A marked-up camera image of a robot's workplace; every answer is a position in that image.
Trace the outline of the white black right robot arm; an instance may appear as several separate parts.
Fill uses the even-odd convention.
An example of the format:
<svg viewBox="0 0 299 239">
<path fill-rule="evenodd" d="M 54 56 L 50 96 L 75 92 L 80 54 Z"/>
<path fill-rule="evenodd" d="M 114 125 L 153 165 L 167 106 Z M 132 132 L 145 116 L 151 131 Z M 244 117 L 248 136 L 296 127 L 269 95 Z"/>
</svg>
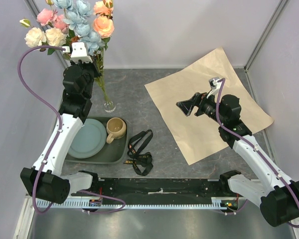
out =
<svg viewBox="0 0 299 239">
<path fill-rule="evenodd" d="M 220 176 L 218 190 L 224 196 L 237 193 L 259 207 L 262 216 L 272 227 L 288 223 L 299 228 L 299 181 L 285 174 L 261 149 L 248 127 L 240 120 L 239 98 L 224 95 L 221 99 L 208 93 L 195 93 L 187 100 L 177 102 L 189 116 L 194 107 L 196 116 L 207 115 L 216 122 L 220 137 L 240 155 L 256 174 L 259 183 L 248 180 L 232 170 Z"/>
</svg>

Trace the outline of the black printed ribbon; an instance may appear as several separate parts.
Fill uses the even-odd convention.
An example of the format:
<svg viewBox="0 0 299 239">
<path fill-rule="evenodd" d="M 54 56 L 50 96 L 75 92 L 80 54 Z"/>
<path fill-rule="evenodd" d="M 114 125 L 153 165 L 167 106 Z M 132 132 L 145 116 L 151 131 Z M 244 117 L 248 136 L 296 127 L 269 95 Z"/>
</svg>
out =
<svg viewBox="0 0 299 239">
<path fill-rule="evenodd" d="M 148 129 L 131 137 L 128 142 L 127 156 L 129 159 L 125 160 L 124 164 L 131 165 L 134 172 L 140 176 L 147 176 L 153 168 L 151 153 L 142 153 L 152 138 L 153 132 Z"/>
</svg>

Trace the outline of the pink rose stem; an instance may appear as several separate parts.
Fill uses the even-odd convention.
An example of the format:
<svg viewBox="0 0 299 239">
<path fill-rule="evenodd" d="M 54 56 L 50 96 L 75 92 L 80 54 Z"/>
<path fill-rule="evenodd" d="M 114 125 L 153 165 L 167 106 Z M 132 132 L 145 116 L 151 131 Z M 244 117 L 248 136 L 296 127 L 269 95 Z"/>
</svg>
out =
<svg viewBox="0 0 299 239">
<path fill-rule="evenodd" d="M 64 34 L 68 33 L 68 24 L 64 22 L 65 14 L 58 15 L 58 11 L 53 8 L 54 2 L 52 0 L 46 0 L 46 4 L 49 8 L 44 8 L 37 15 L 37 22 L 41 26 L 50 26 L 60 29 Z"/>
</svg>

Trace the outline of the peach rose stem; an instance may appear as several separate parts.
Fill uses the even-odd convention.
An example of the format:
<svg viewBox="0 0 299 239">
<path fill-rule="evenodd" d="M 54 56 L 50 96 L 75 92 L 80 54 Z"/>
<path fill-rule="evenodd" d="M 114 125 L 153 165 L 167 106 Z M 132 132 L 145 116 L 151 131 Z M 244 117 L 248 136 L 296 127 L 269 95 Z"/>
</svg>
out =
<svg viewBox="0 0 299 239">
<path fill-rule="evenodd" d="M 112 0 L 100 0 L 95 2 L 93 12 L 96 18 L 93 21 L 93 29 L 100 35 L 102 46 L 97 50 L 98 65 L 101 72 L 104 69 L 104 54 L 108 49 L 108 43 L 115 30 L 113 21 L 114 3 Z"/>
</svg>

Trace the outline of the brown rose stem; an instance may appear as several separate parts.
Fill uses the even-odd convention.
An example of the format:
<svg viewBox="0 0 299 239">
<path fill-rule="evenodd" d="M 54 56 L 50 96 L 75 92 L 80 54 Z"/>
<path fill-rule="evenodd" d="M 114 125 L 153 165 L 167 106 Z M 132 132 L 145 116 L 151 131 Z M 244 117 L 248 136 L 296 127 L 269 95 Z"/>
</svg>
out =
<svg viewBox="0 0 299 239">
<path fill-rule="evenodd" d="M 72 45 L 75 42 L 78 42 L 80 40 L 79 36 L 74 36 L 69 40 L 69 44 Z"/>
</svg>

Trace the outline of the orange wrapping paper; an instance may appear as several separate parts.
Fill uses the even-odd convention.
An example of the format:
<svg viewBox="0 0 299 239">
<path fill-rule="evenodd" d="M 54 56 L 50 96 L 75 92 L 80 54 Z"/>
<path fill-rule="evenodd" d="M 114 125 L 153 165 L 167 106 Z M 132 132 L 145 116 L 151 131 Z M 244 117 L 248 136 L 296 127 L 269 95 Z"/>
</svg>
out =
<svg viewBox="0 0 299 239">
<path fill-rule="evenodd" d="M 225 79 L 219 119 L 227 128 L 253 134 L 274 122 L 247 92 L 224 49 L 216 48 L 185 69 L 145 85 L 189 165 L 233 144 L 233 137 L 219 132 L 217 97 L 209 95 L 212 78 Z"/>
</svg>

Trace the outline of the cream white rose stem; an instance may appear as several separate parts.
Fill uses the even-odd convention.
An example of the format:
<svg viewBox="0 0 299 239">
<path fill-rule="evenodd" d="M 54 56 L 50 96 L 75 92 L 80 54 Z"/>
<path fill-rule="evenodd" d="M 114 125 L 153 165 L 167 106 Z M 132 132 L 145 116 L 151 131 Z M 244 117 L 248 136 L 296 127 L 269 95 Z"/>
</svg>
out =
<svg viewBox="0 0 299 239">
<path fill-rule="evenodd" d="M 28 47 L 37 47 L 43 45 L 61 47 L 66 44 L 67 34 L 64 34 L 58 28 L 49 28 L 46 31 L 42 31 L 38 27 L 32 27 L 30 21 L 26 18 L 21 19 L 19 23 L 25 28 L 30 30 L 25 36 L 25 43 Z"/>
</svg>

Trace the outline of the light blue flower stem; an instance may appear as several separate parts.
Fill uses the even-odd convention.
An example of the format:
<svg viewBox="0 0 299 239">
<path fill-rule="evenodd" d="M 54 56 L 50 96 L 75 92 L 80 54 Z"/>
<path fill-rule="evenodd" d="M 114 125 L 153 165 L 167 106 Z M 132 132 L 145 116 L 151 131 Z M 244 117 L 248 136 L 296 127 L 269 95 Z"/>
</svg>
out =
<svg viewBox="0 0 299 239">
<path fill-rule="evenodd" d="M 66 44 L 69 46 L 69 40 L 74 36 L 79 36 L 79 42 L 86 44 L 89 55 L 97 64 L 97 50 L 102 46 L 100 35 L 93 30 L 88 18 L 92 15 L 92 8 L 90 4 L 84 0 L 53 0 L 54 6 L 62 9 L 65 14 L 64 22 L 68 24 L 68 33 Z M 105 89 L 104 70 L 101 72 L 101 77 L 95 78 L 95 81 L 101 89 Z"/>
</svg>

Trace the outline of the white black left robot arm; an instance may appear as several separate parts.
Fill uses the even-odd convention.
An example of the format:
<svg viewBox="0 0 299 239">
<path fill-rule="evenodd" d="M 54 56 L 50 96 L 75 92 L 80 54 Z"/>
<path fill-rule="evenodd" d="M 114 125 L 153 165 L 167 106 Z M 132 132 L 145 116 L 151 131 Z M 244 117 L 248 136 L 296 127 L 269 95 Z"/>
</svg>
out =
<svg viewBox="0 0 299 239">
<path fill-rule="evenodd" d="M 33 200 L 41 199 L 62 204 L 69 195 L 83 190 L 94 196 L 99 192 L 95 174 L 80 171 L 61 176 L 69 148 L 83 126 L 91 109 L 95 77 L 99 76 L 95 63 L 72 62 L 63 72 L 63 94 L 57 123 L 43 152 L 31 168 L 24 168 L 21 180 Z"/>
</svg>

